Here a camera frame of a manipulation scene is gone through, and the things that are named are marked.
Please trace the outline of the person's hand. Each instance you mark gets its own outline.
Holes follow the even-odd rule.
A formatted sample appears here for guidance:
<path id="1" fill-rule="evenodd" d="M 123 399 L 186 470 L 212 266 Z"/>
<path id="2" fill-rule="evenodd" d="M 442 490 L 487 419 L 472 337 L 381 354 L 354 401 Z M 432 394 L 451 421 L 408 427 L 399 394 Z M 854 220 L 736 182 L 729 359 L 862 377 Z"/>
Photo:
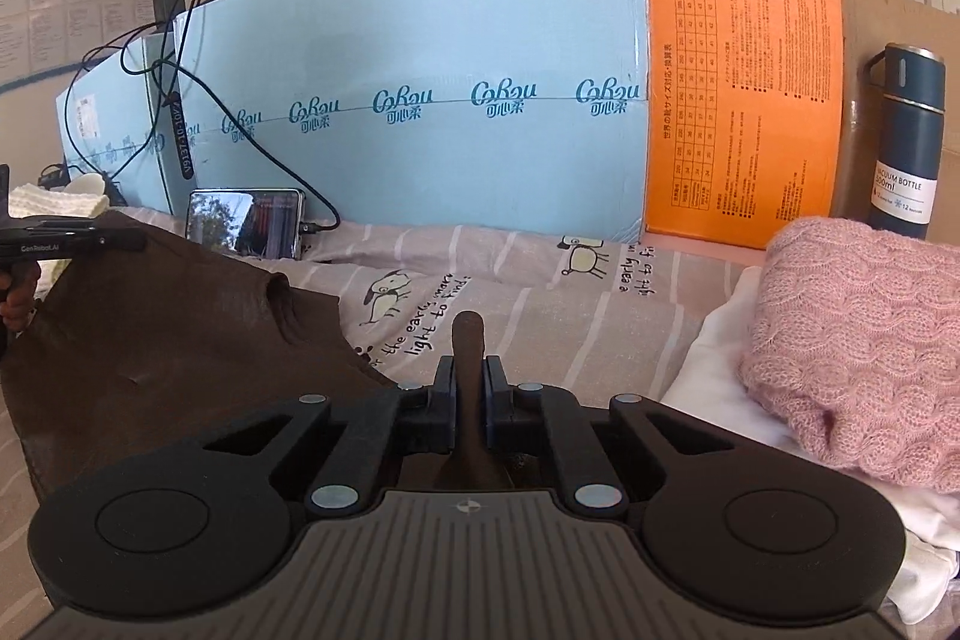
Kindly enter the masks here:
<path id="1" fill-rule="evenodd" d="M 0 273 L 2 321 L 11 333 L 20 333 L 25 330 L 31 320 L 39 278 L 41 278 L 41 266 L 34 260 L 18 263 L 10 269 L 2 269 Z"/>

